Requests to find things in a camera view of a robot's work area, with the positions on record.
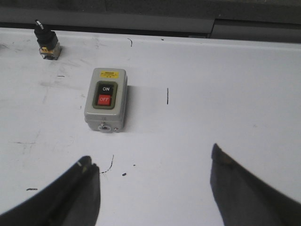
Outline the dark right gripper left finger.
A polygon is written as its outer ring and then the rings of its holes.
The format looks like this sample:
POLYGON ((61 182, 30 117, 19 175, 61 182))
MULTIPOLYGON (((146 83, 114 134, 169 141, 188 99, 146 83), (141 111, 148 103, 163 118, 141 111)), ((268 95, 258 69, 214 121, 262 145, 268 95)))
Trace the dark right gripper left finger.
POLYGON ((1 214, 2 226, 94 226, 101 203, 99 167, 83 156, 58 179, 1 214))

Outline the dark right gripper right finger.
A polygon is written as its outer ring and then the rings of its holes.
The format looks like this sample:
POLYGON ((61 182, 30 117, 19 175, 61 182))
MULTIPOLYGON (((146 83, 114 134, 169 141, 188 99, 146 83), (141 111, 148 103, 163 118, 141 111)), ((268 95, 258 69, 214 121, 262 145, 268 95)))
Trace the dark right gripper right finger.
POLYGON ((210 185, 226 226, 299 226, 301 204, 246 170, 217 144, 210 185))

